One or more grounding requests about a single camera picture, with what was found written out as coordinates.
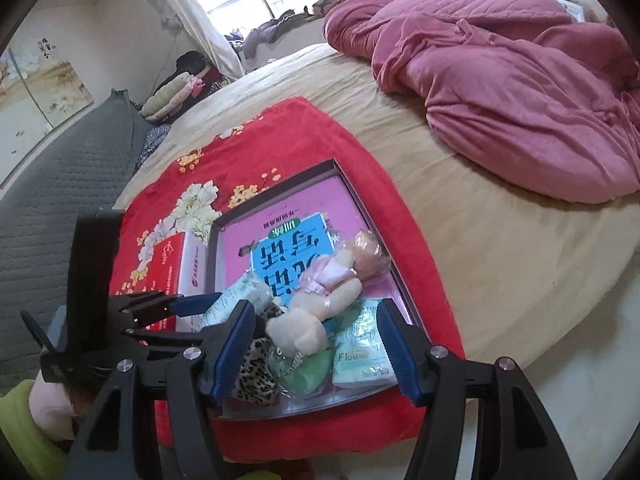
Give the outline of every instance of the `green label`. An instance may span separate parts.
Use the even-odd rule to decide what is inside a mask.
[[[295,229],[299,225],[300,225],[300,218],[292,218],[288,222],[284,222],[284,224],[277,225],[271,231],[269,231],[269,238],[277,238],[278,236],[282,236],[284,233],[293,231],[293,229]]]

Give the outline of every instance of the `red and white box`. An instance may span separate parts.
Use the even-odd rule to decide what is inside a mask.
[[[154,255],[146,274],[146,288],[183,296],[202,294],[206,266],[207,246],[190,233],[178,233],[154,246]],[[201,323],[202,314],[189,317],[171,316],[147,328],[198,332]]]

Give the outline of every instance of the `black mechanical device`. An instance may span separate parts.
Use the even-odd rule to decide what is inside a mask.
[[[202,312],[217,294],[108,296],[122,215],[81,218],[70,261],[66,317],[50,338],[23,319],[43,348],[45,380],[97,393],[80,424],[63,480],[162,479],[154,400],[166,400],[185,480],[231,480],[210,416],[231,394],[242,358],[264,332],[240,301],[229,320],[198,333],[144,329],[172,314]],[[480,400],[472,480],[575,480],[562,441],[517,364],[465,361],[408,325],[392,300],[378,305],[378,329],[402,393],[427,407],[407,480],[454,480],[465,402]]]

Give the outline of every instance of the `gray quilted cover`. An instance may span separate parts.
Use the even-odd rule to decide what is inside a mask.
[[[152,126],[126,91],[113,91],[47,146],[0,200],[0,394],[38,370],[39,348],[20,310],[48,328],[65,303],[78,212],[113,206]]]

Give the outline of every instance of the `beige bed sheet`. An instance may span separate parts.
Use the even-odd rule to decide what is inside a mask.
[[[638,244],[640,194],[591,206],[507,184],[440,143],[420,98],[383,94],[368,64],[325,44],[192,108],[116,206],[129,205],[177,157],[292,96],[331,115],[391,176],[431,248],[469,358],[532,362],[590,312]]]

